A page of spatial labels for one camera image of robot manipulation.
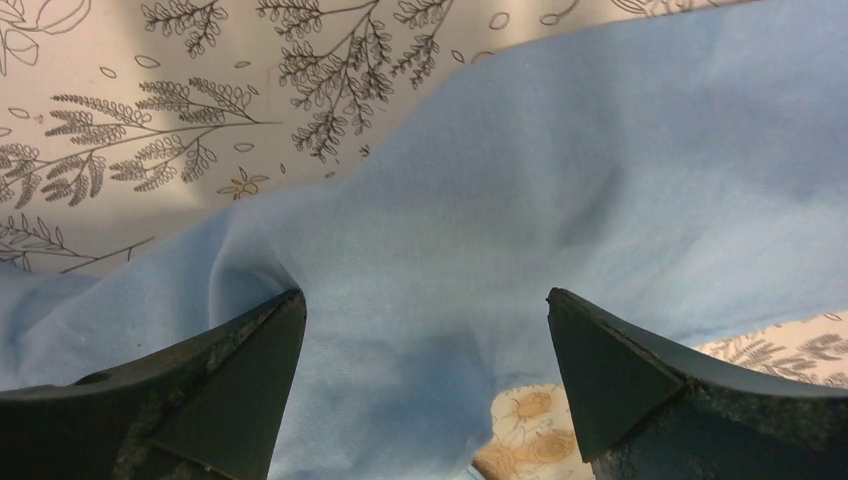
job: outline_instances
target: fern drawing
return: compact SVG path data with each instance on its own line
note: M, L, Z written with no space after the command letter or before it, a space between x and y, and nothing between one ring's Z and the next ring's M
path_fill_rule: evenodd
M634 15L661 17L675 13L691 12L695 9L695 0L611 0L612 3ZM710 5L718 6L708 0Z
M157 2L153 7L141 6L144 29L160 31L170 37L187 35L184 44L191 58L197 58L218 43L221 26L218 22L228 18L227 11L217 6L218 0L205 5L195 5L191 0L170 0L166 5Z
M763 336L763 330L745 337L730 337L699 347L698 350L734 365L799 382L829 384L814 372L823 362L842 361L848 354L848 340L826 333L795 347L794 352Z
M274 30L288 44L282 47L280 86L292 86L298 95L295 108L317 112L312 121L297 129L292 141L298 151L326 162L338 155L341 138L350 130L361 135L371 128L374 102L386 103L394 93L393 78L409 75L418 88L436 66L439 44L436 35L454 0L397 2L393 17L399 25L420 30L415 43L392 59L386 23L377 15L384 0L323 9L318 0L258 0L260 17L274 23ZM333 15L356 12L353 26L341 33L328 49L316 52L309 36L320 33L324 20Z
M121 254L126 254L129 261L135 248L151 240L148 238L105 255L90 255L72 250L59 227L47 226L41 217L35 217L32 222L22 213L20 218L9 216L6 221L0 220L0 263L32 271L33 258L66 257L74 264L61 272L68 273Z
M46 136L66 136L82 150L45 160L35 147L0 145L0 202L17 198L23 208L37 193L48 202L63 200L74 207L100 194L108 179L134 183L136 192L155 190L176 177L184 183L199 179L218 161L204 139L221 129L260 122L247 112L258 93L191 78L187 85L155 81L139 85L149 96L124 105L82 95L56 95L66 108L50 112L62 123ZM151 112L176 114L182 125L170 129L150 126ZM104 153L117 145L138 144L132 158L110 161Z

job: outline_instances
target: patterned fabric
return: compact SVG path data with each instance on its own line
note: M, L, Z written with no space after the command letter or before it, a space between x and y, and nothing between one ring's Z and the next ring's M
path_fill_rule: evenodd
M464 65L737 1L0 0L0 261L104 275L351 172Z
M696 348L735 365L799 382L848 388L848 311L771 326ZM581 462L562 385L502 392L492 442L474 466L486 480L592 480Z

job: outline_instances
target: fabric fold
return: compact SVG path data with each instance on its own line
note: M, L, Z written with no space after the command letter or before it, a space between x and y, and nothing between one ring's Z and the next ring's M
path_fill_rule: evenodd
M298 287L270 478L443 480L497 392L558 381L551 287L690 345L844 309L846 14L758 2L526 45L459 71L347 179L240 202L99 281L4 269L2 387Z

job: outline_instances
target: light blue fabric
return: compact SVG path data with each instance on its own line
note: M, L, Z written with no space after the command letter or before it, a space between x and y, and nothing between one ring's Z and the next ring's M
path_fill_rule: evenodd
M557 381L551 287L694 343L848 307L848 3L620 24L452 77L333 185L103 280L2 270L0 388L306 294L274 480L444 480L496 392Z

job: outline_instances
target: botanical line drawing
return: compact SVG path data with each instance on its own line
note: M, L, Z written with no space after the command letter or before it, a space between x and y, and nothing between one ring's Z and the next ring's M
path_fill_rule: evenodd
M631 1L639 1L639 0L612 0L612 1L613 2L618 2L618 1L631 2ZM573 12L574 9L577 8L578 5L580 5L580 0L571 0L571 4L567 8L560 10L559 12L556 12L556 13L547 13L547 14L539 17L539 23L541 23L542 25L545 25L547 27L553 27L553 26L559 25L559 22L563 18L567 17L571 12Z
M100 73L102 73L104 77L110 80L118 78L118 74L109 67L100 67Z
M39 44L33 35L59 35L73 30L88 16L91 0L0 0L0 76L11 58L24 65L38 63Z
M468 63L477 63L484 58L491 57L492 55L494 55L494 53L485 50L482 52L477 52L476 54L474 54L473 57L471 57L471 61ZM465 65L465 55L463 55L462 52L460 52L459 50L451 50L451 56L457 62Z
M188 33L185 46L191 58L197 58L213 48L218 43L221 34L219 21L226 20L229 15L222 7L217 6L219 0L212 0L204 5L195 5L191 0L170 0L168 6L156 2L153 8L141 6L144 15L144 29L170 37L175 34L182 37Z
M634 15L659 17L695 9L695 0L610 0L618 8Z
M248 175L242 167L239 167L239 176L238 179L230 179L232 185L219 188L218 193L220 195L232 195L233 201L252 197L259 193L259 183L269 180L265 175Z
M32 271L30 259L36 256L68 257L78 260L76 265L60 272L68 273L124 253L129 261L136 247L152 240L153 238L148 238L105 255L89 255L68 247L59 227L48 227L41 217L36 217L33 223L22 213L17 221L13 216L9 216L5 222L0 221L0 263L8 263L23 270Z
M489 19L489 28L492 30L503 30L509 25L509 13L507 12L498 12L492 15L492 18Z
M135 63L137 63L139 67L147 69L159 68L162 66L158 60L150 58L147 55L136 55Z
M295 108L310 111L312 121L292 135L298 151L326 162L338 155L336 147L348 128L361 135L371 127L373 101L388 102L394 93L391 78L407 74L418 88L435 68L439 53L436 35L454 0L399 1L393 18L401 25L424 33L415 36L408 50L393 62L386 24L375 14L384 0L370 0L351 7L324 10L318 0L258 0L260 17L273 22L274 29L288 45L282 47L280 86L292 85L298 96ZM318 53L307 38L320 33L332 15L357 13L353 26L342 32L329 49Z
M253 147L255 147L254 144L247 143L247 142L239 142L239 143L233 145L233 148L235 149L235 151L237 151L239 153L247 153L247 152L253 150Z
M252 94L241 87L194 77L188 85L155 81L139 88L150 96L134 107L82 95L53 96L53 101L70 108L50 112L64 123L45 135L67 136L85 148L45 160L33 146L0 144L0 202L17 196L19 209L40 192L48 202L62 199L73 207L100 194L107 170L112 180L135 183L136 192L155 190L178 174L184 183L191 183L218 160L203 143L208 135L232 127L277 124L250 116ZM150 112L176 114L182 125L154 128ZM95 114L108 120L98 121ZM132 158L107 161L104 151L126 144L138 145ZM178 163L182 171L175 166Z
M550 413L553 402L551 394L544 391L530 391L522 397L510 398L510 400L514 405L501 419L515 418L514 429L527 423L528 420Z
M29 120L29 112L24 110L23 108L12 107L9 109L9 113L16 118L20 118L21 120Z
M845 374L819 378L814 373L820 362L844 361L848 356L848 339L838 333L824 333L811 338L794 351L786 345L770 341L765 331L730 337L697 350L712 357L750 370L818 385L848 387Z

